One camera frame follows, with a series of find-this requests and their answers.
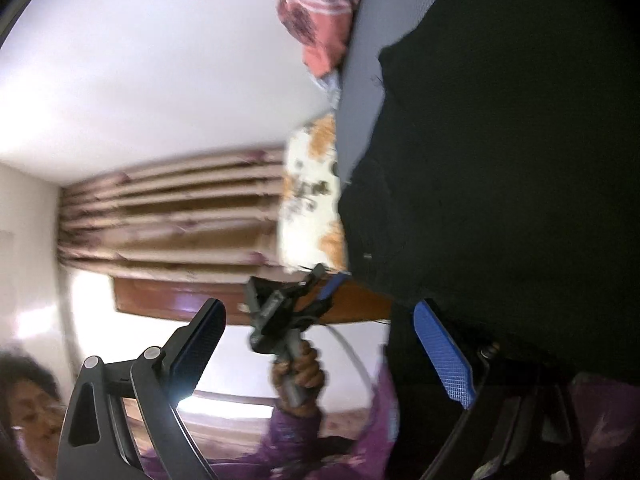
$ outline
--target gray surface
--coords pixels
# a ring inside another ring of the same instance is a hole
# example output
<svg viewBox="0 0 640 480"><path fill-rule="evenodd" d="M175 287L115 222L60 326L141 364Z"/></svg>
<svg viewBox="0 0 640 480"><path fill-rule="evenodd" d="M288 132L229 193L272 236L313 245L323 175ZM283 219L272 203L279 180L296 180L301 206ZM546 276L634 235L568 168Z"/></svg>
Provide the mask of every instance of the gray surface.
<svg viewBox="0 0 640 480"><path fill-rule="evenodd" d="M369 145L384 89L378 54L413 30L435 0L361 0L336 112L338 170L344 184Z"/></svg>

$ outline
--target person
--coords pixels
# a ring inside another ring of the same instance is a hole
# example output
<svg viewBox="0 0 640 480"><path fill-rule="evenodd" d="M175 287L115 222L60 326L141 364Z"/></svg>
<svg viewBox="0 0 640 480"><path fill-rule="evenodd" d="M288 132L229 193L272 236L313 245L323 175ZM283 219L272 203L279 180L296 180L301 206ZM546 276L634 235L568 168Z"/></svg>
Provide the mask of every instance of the person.
<svg viewBox="0 0 640 480"><path fill-rule="evenodd" d="M53 374L28 355L0 351L0 425L39 478L55 478L64 415Z"/></svg>
<svg viewBox="0 0 640 480"><path fill-rule="evenodd" d="M313 391L310 399L298 408L289 405L282 387L291 367L296 384ZM386 362L378 373L365 429L356 441L341 450L332 449L319 438L322 412L317 400L325 377L318 351L307 341L302 342L302 355L293 363L274 364L271 382L279 398L267 433L253 454L233 460L209 460L216 476L220 480L383 480L399 423L396 394ZM154 480L168 478L155 454L142 456L141 460L148 476Z"/></svg>

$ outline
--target hand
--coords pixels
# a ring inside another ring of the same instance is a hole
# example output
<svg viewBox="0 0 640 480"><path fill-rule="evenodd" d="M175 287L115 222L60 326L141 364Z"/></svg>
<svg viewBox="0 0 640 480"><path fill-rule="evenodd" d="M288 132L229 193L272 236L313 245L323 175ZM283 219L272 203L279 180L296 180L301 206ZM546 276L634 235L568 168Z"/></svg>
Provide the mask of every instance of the hand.
<svg viewBox="0 0 640 480"><path fill-rule="evenodd" d="M311 417L318 412L318 395L326 383L326 375L318 362L318 351L308 341L302 341L298 359L293 364L288 362L274 363L271 368L271 383L280 396L280 409L295 416ZM282 383L284 377L293 369L295 382L298 386L309 388L310 397L307 402L298 408L292 408L287 400Z"/></svg>

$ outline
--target bright window light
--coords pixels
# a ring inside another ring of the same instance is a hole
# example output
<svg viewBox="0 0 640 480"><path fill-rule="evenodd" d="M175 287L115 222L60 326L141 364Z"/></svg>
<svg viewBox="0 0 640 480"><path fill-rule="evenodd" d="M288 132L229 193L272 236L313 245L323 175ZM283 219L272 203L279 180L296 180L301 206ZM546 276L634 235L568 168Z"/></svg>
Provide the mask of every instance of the bright window light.
<svg viewBox="0 0 640 480"><path fill-rule="evenodd" d="M46 306L21 312L16 318L15 336L27 339L48 332L56 319L56 308Z"/></svg>
<svg viewBox="0 0 640 480"><path fill-rule="evenodd" d="M188 413L219 416L221 418L270 418L272 406L245 404L228 400L213 400L205 397L187 397L178 403L178 409Z"/></svg>

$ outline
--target textured blue pad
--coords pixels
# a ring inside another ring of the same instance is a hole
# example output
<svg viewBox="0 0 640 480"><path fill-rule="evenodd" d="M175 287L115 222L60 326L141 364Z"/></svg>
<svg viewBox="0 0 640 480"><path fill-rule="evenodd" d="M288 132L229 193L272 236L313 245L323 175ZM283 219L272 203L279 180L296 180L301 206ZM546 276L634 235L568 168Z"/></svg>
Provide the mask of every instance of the textured blue pad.
<svg viewBox="0 0 640 480"><path fill-rule="evenodd" d="M425 301L415 306L414 330L449 397L468 410L476 399L471 365Z"/></svg>

